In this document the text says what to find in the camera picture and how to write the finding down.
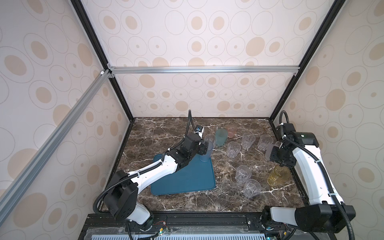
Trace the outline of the blue textured plastic cup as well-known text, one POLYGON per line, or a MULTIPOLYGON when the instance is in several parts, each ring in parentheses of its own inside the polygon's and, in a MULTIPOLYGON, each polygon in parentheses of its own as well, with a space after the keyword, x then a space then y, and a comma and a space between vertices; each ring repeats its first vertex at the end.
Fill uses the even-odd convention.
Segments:
POLYGON ((214 144, 211 141, 205 141, 205 144, 207 146, 207 151, 204 155, 200 156, 200 160, 202 162, 208 162, 211 159, 211 155, 214 149, 214 144))

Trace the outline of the yellow plastic cup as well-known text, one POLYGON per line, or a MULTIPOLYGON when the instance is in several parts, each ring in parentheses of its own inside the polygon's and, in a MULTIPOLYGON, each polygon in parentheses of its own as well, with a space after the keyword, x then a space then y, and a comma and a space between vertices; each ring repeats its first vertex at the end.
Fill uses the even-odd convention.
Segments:
POLYGON ((279 186, 288 182, 290 177, 291 171, 288 167, 275 166, 267 179, 267 183, 271 187, 279 186))

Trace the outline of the green textured plastic cup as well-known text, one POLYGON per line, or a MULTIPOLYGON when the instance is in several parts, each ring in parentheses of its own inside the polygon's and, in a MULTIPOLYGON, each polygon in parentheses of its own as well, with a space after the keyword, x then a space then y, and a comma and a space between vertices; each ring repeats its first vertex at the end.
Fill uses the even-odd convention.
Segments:
POLYGON ((219 128, 215 132, 216 145, 218 147, 223 146, 228 138, 228 131, 223 128, 219 128))

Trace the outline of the teal plastic tray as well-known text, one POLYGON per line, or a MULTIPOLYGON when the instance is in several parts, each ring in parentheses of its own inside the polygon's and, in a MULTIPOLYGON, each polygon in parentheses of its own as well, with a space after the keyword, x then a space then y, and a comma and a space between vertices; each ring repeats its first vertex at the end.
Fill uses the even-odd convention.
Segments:
POLYGON ((155 196, 209 191, 216 187, 212 160, 201 161, 196 155, 183 169, 167 175, 151 184, 155 196))

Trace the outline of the pink plastic cup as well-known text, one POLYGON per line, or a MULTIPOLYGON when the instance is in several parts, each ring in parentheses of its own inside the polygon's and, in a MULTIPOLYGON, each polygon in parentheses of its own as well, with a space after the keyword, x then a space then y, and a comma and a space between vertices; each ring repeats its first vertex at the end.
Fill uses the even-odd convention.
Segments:
POLYGON ((228 131, 228 137, 229 138, 234 138, 236 133, 237 133, 237 127, 234 125, 228 126, 227 131, 228 131))

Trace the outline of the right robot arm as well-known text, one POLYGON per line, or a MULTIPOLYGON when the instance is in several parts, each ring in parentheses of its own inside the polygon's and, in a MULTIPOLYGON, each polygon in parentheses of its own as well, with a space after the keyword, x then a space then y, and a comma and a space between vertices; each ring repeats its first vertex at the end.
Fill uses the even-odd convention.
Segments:
POLYGON ((297 132, 286 111, 281 111, 276 128, 280 146, 267 148, 267 160, 294 170, 303 185, 308 204, 301 208, 266 206, 261 222, 270 231, 278 224, 309 233, 339 233, 346 229, 350 240, 356 238, 351 221, 353 206, 346 205, 324 166, 320 143, 313 133, 297 132))

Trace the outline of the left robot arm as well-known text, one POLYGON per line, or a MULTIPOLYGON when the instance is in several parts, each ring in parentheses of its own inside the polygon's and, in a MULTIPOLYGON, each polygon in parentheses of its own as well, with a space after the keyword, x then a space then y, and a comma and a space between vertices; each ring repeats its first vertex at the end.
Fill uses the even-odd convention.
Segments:
POLYGON ((93 211, 105 215, 98 208, 99 202, 103 202, 116 221, 132 221, 148 228, 153 215, 137 202, 138 195, 154 182, 185 168, 195 155, 205 154, 209 144, 202 136, 199 132, 186 134, 181 142, 167 149, 160 160, 137 171, 116 172, 110 184, 95 199, 93 211))

